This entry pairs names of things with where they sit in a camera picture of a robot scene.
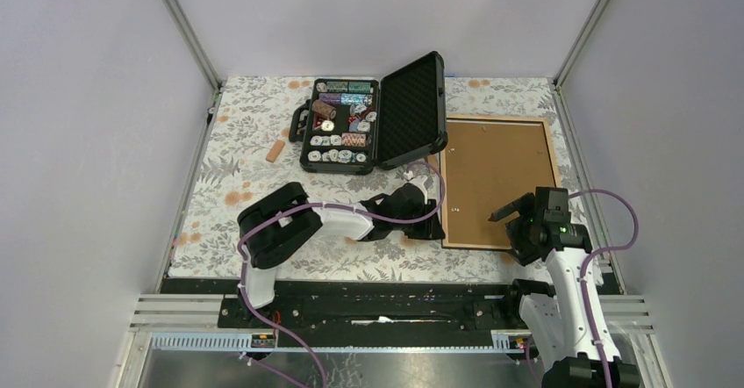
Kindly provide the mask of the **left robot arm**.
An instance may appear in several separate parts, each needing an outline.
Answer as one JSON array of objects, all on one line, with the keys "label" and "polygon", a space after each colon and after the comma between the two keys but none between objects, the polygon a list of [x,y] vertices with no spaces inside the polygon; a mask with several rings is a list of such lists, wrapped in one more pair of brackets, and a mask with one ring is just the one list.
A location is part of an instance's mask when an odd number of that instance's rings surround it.
[{"label": "left robot arm", "polygon": [[323,202],[310,197],[298,182],[285,184],[237,218],[243,297],[239,316],[250,327],[269,322],[278,268],[314,237],[371,242],[398,231],[415,241],[440,241],[446,233],[439,209],[440,201],[415,181],[353,204]]}]

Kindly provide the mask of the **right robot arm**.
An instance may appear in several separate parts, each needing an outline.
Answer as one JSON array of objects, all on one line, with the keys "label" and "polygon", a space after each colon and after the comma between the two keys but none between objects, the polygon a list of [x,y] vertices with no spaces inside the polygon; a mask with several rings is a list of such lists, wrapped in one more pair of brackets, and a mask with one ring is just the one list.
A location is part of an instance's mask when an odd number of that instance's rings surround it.
[{"label": "right robot arm", "polygon": [[517,279],[503,305],[512,327],[528,327],[524,351],[538,350],[543,387],[638,387],[638,368],[622,358],[607,326],[594,259],[606,253],[592,246],[586,226],[571,221],[563,188],[538,187],[505,205],[490,221],[505,223],[510,255],[522,266],[542,262],[550,282]]}]

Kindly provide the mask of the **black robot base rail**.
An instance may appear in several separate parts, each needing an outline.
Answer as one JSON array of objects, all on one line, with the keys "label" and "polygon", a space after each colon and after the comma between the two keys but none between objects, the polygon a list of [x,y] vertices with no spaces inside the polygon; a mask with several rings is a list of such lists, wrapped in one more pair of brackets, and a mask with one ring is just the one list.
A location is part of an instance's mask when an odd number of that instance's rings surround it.
[{"label": "black robot base rail", "polygon": [[218,327],[279,324],[313,348],[487,348],[494,330],[523,334],[519,302],[554,294],[547,283],[328,283],[279,281],[275,298],[251,314],[240,296],[223,298]]}]

